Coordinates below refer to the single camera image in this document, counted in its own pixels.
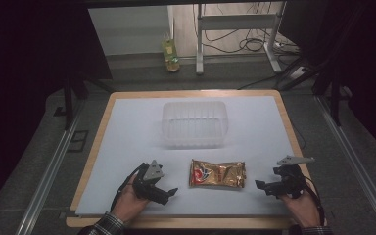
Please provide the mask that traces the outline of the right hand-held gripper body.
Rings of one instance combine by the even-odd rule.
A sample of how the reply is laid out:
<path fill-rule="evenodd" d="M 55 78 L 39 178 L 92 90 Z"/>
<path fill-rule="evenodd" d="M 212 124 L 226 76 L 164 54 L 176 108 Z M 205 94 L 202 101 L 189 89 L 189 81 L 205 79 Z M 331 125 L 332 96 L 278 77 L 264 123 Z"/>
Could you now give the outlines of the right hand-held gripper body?
<path fill-rule="evenodd" d="M 306 185 L 305 177 L 300 168 L 300 164 L 313 163 L 314 158 L 303 158 L 286 156 L 277 162 L 278 167 L 273 169 L 276 175 L 281 176 L 280 185 L 274 189 L 274 195 L 289 194 L 293 199 L 301 196 L 301 192 Z"/>

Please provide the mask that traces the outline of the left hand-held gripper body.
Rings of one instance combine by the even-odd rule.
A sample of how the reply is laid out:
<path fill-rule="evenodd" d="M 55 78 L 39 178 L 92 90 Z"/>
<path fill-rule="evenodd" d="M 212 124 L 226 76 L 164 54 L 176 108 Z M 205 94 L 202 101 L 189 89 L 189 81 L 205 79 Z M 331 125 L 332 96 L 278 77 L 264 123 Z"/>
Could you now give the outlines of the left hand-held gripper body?
<path fill-rule="evenodd" d="M 142 163 L 132 182 L 133 190 L 138 198 L 150 201 L 163 201 L 165 191 L 156 187 L 156 183 L 164 176 L 162 167 L 153 160 L 150 164 Z"/>

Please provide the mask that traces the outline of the golden snack packet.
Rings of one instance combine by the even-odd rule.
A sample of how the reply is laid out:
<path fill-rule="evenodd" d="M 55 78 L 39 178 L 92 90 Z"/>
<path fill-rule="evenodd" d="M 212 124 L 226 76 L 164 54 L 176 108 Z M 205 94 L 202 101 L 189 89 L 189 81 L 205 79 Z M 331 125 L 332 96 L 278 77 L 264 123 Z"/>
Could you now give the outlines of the golden snack packet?
<path fill-rule="evenodd" d="M 193 160 L 190 165 L 189 185 L 244 188 L 246 180 L 244 162 L 212 164 Z"/>

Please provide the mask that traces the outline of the clear plastic container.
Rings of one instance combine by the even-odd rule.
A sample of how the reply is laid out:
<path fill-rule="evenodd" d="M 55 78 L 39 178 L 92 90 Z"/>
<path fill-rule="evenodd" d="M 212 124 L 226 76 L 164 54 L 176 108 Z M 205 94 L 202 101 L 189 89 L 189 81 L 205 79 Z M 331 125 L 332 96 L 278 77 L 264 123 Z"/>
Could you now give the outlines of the clear plastic container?
<path fill-rule="evenodd" d="M 162 134 L 172 148 L 215 148 L 228 131 L 228 114 L 221 101 L 164 104 Z"/>

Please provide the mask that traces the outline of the person's left hand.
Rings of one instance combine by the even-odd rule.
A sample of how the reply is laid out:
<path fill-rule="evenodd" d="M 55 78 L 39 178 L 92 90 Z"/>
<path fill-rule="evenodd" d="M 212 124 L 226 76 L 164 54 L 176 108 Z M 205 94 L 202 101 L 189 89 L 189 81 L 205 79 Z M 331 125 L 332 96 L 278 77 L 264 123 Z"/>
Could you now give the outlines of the person's left hand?
<path fill-rule="evenodd" d="M 136 196 L 132 186 L 134 178 L 135 176 L 132 176 L 121 191 L 112 210 L 112 214 L 124 223 L 128 223 L 136 218 L 150 203 L 149 200 Z"/>

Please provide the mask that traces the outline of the person's right hand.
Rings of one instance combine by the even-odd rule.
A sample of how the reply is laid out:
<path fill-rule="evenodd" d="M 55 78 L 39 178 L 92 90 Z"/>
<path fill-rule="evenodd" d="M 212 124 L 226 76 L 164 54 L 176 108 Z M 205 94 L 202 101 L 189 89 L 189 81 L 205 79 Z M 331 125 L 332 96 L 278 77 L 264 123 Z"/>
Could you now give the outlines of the person's right hand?
<path fill-rule="evenodd" d="M 297 199 L 290 198 L 288 195 L 281 195 L 279 199 L 285 204 L 301 228 L 321 225 L 316 203 L 307 191 L 303 191 Z"/>

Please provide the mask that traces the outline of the white table mat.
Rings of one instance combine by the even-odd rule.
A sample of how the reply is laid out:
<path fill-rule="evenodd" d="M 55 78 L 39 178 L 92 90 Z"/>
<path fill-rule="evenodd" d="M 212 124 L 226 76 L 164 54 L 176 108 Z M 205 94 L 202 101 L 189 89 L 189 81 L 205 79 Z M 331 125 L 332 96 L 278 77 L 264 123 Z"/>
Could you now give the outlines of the white table mat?
<path fill-rule="evenodd" d="M 168 146 L 162 134 L 165 98 L 116 100 L 77 214 L 107 212 L 125 178 L 151 161 L 163 167 L 158 187 L 176 193 L 166 205 L 149 204 L 146 215 L 287 214 L 280 200 L 256 186 L 259 180 L 277 181 L 276 163 L 293 152 L 274 98 L 225 97 L 222 101 L 228 114 L 223 145 L 180 149 Z M 244 188 L 191 187 L 189 168 L 194 160 L 244 163 Z"/>

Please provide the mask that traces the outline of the wooden table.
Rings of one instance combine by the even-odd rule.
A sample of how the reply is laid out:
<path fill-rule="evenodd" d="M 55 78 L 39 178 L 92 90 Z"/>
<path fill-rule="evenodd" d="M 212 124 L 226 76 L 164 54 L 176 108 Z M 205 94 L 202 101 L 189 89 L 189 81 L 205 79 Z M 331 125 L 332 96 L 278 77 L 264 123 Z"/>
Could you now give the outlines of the wooden table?
<path fill-rule="evenodd" d="M 201 91 L 158 91 L 158 92 L 117 92 L 111 95 L 103 114 L 87 163 L 79 181 L 71 210 L 75 215 L 68 218 L 70 227 L 81 227 L 95 222 L 100 215 L 79 215 L 77 208 L 85 191 L 93 166 L 96 162 L 100 143 L 111 116 L 115 101 L 118 99 L 152 99 L 165 98 L 168 102 L 183 101 L 221 101 L 225 97 L 271 96 L 274 98 L 281 119 L 286 128 L 292 146 L 292 156 L 302 152 L 297 137 L 289 120 L 281 95 L 275 90 L 201 90 Z M 285 229 L 292 224 L 292 218 L 285 215 L 146 215 L 144 212 L 134 219 L 133 229 Z"/>

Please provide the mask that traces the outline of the black metal stand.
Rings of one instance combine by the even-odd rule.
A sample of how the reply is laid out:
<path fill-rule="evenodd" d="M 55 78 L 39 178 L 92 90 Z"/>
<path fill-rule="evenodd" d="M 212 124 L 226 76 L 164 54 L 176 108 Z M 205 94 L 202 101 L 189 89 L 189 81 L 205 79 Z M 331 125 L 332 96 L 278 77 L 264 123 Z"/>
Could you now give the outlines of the black metal stand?
<path fill-rule="evenodd" d="M 65 116 L 65 130 L 68 130 L 73 121 L 72 95 L 75 95 L 78 100 L 85 100 L 88 98 L 89 92 L 85 87 L 83 79 L 80 77 L 67 78 L 64 83 L 63 91 L 65 105 L 56 109 L 54 117 Z"/>
<path fill-rule="evenodd" d="M 340 88 L 341 77 L 338 66 L 332 62 L 325 63 L 311 90 L 314 95 L 324 95 L 327 89 L 330 89 L 330 117 L 338 126 L 341 125 L 339 103 L 343 99 Z"/>

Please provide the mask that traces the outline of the white power strip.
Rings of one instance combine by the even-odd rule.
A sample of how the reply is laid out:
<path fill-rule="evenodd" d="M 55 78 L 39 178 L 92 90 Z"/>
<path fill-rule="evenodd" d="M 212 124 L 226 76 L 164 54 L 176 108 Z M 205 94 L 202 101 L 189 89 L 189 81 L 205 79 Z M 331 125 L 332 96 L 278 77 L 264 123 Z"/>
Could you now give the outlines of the white power strip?
<path fill-rule="evenodd" d="M 299 78 L 308 71 L 307 67 L 298 67 L 297 69 L 291 71 L 288 77 L 292 80 Z"/>

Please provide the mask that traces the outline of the yellow drink bottle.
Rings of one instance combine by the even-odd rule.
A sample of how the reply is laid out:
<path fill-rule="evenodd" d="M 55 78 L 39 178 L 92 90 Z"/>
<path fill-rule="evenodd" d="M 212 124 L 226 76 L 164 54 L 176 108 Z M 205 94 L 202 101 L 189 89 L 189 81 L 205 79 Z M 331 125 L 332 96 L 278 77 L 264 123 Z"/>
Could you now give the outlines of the yellow drink bottle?
<path fill-rule="evenodd" d="M 170 37 L 168 32 L 164 35 L 162 48 L 166 69 L 170 72 L 178 71 L 180 69 L 179 58 L 177 56 L 174 40 Z"/>

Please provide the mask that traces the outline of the dark curtain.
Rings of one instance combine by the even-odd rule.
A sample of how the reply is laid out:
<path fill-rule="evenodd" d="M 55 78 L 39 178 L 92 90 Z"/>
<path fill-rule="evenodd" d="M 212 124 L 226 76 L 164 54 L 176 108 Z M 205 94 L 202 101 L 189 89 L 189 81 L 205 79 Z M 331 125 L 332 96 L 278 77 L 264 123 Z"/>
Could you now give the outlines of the dark curtain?
<path fill-rule="evenodd" d="M 47 97 L 83 76 L 111 76 L 83 0 L 0 0 L 0 190 Z"/>
<path fill-rule="evenodd" d="M 289 0 L 279 32 L 317 66 L 332 53 L 359 5 L 364 9 L 339 51 L 336 68 L 352 93 L 349 106 L 376 139 L 376 0 Z"/>

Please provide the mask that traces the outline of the silver metal rail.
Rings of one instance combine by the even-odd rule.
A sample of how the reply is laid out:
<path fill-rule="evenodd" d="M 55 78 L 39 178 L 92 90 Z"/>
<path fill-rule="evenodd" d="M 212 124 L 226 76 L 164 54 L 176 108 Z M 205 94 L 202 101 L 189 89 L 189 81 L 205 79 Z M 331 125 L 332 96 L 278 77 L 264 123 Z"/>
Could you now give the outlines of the silver metal rail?
<path fill-rule="evenodd" d="M 358 158 L 358 154 L 355 152 L 344 130 L 331 117 L 330 108 L 327 101 L 323 97 L 319 96 L 315 96 L 314 100 L 328 123 L 332 133 L 337 139 L 346 159 L 349 161 L 349 165 L 352 168 L 352 171 L 354 172 L 354 175 L 357 178 L 367 199 L 369 200 L 373 210 L 376 212 L 376 185 Z"/>
<path fill-rule="evenodd" d="M 76 130 L 84 104 L 84 101 L 79 101 L 73 109 L 73 118 L 70 126 L 63 132 L 62 138 L 59 141 L 58 146 L 41 177 L 38 187 L 23 214 L 23 218 L 15 235 L 31 235 L 67 152 L 72 136 Z"/>

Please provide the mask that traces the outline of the black floor bracket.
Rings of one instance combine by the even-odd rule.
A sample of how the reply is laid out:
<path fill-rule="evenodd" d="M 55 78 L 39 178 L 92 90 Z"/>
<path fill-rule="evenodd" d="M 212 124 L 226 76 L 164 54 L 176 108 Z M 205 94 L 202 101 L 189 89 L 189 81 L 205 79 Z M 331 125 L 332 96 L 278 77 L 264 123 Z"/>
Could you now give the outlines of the black floor bracket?
<path fill-rule="evenodd" d="M 68 153 L 81 153 L 84 150 L 88 136 L 88 130 L 77 130 L 73 133 L 69 143 Z"/>

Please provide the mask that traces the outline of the white metal desk frame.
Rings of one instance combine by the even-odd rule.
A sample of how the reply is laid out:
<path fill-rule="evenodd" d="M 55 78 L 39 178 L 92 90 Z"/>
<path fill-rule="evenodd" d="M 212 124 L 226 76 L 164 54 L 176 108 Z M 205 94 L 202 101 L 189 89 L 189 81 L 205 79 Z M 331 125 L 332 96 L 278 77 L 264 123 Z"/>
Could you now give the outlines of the white metal desk frame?
<path fill-rule="evenodd" d="M 281 72 L 282 69 L 274 55 L 273 46 L 286 5 L 287 2 L 283 1 L 275 14 L 207 16 L 203 14 L 203 4 L 198 4 L 196 74 L 204 73 L 203 32 L 228 29 L 270 29 L 270 37 L 267 42 L 263 43 L 263 49 L 273 71 Z"/>

